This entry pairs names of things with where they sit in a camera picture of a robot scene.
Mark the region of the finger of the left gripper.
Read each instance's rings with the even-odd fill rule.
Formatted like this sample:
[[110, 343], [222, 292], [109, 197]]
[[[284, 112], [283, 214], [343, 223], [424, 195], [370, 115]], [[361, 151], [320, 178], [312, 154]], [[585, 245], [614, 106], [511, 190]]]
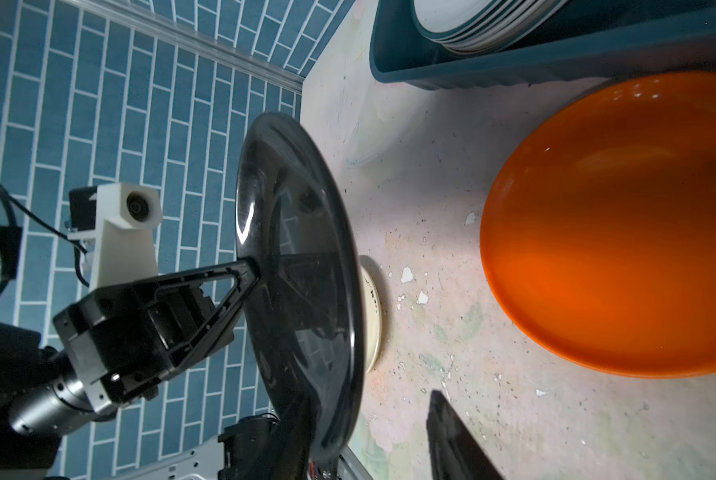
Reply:
[[148, 279], [147, 319], [166, 367], [188, 369], [231, 343], [258, 280], [248, 259]]

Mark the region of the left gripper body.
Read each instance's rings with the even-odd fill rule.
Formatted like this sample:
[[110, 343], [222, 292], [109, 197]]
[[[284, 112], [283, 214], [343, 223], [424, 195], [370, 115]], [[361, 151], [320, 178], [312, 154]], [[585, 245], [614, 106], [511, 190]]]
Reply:
[[197, 285], [96, 289], [53, 324], [93, 404], [123, 404], [200, 362], [214, 303]]

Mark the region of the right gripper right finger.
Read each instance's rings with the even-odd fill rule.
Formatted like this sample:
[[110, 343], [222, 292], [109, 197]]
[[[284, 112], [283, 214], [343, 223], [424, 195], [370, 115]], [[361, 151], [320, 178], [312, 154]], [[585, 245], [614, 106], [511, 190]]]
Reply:
[[504, 479], [439, 390], [431, 392], [426, 430], [433, 479]]

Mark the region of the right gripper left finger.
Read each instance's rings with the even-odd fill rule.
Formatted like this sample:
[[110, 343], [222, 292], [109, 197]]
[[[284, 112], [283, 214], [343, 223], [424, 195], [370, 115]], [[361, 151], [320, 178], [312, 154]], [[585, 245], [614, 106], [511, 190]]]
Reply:
[[300, 479], [306, 470], [313, 421], [309, 398], [296, 396], [277, 424], [262, 415], [237, 424], [238, 479]]

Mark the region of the cream plate black mark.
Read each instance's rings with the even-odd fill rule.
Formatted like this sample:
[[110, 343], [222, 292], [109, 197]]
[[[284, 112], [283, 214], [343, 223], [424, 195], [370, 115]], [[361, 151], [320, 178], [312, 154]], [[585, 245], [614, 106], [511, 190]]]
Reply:
[[380, 354], [383, 329], [383, 309], [380, 289], [375, 279], [376, 265], [365, 255], [359, 257], [362, 272], [365, 331], [365, 372], [375, 366]]

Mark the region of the black round plate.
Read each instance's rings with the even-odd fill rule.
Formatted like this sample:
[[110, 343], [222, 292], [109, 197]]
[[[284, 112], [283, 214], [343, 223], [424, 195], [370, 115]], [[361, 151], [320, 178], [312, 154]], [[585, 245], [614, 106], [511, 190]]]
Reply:
[[336, 457], [357, 422], [364, 384], [361, 270], [335, 180], [305, 129], [260, 115], [243, 143], [236, 254], [258, 281], [244, 303], [274, 409], [305, 403], [309, 455]]

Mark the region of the orange plastic plate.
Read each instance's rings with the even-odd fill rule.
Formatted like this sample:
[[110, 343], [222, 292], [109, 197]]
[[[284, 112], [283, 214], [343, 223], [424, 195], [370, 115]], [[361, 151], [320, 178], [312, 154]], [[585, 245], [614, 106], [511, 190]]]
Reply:
[[527, 136], [480, 231], [513, 323], [602, 372], [716, 372], [716, 72], [611, 83]]

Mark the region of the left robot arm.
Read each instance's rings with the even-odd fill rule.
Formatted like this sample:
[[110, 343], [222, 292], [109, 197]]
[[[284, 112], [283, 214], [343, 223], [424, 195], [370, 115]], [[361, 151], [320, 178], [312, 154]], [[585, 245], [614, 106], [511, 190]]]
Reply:
[[237, 260], [97, 288], [54, 317], [60, 349], [0, 323], [0, 477], [40, 476], [65, 436], [229, 345], [258, 279]]

